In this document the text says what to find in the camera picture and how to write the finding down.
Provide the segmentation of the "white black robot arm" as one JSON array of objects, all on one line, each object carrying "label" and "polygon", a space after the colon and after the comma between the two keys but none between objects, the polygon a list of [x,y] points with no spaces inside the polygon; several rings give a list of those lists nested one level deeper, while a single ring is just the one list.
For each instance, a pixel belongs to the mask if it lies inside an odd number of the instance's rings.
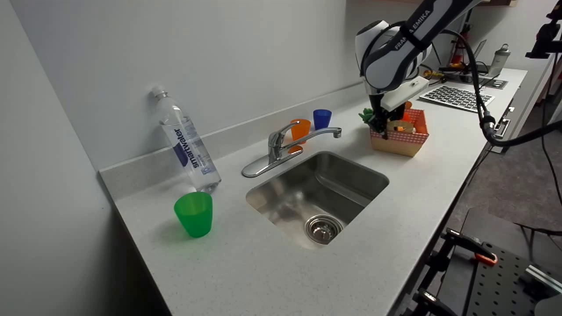
[{"label": "white black robot arm", "polygon": [[424,0],[406,19],[374,21],[355,35],[360,77],[367,84],[373,116],[367,124],[380,133],[402,103],[385,107],[383,96],[395,91],[422,63],[432,40],[480,0]]}]

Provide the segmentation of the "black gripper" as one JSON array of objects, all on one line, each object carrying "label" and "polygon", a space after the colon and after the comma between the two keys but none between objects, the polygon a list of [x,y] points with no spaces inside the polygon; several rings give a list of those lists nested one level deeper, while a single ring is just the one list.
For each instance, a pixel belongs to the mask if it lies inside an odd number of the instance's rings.
[{"label": "black gripper", "polygon": [[395,117],[395,112],[383,107],[381,94],[371,94],[369,100],[373,108],[373,117],[369,119],[369,126],[374,131],[383,133],[387,130],[387,123]]}]

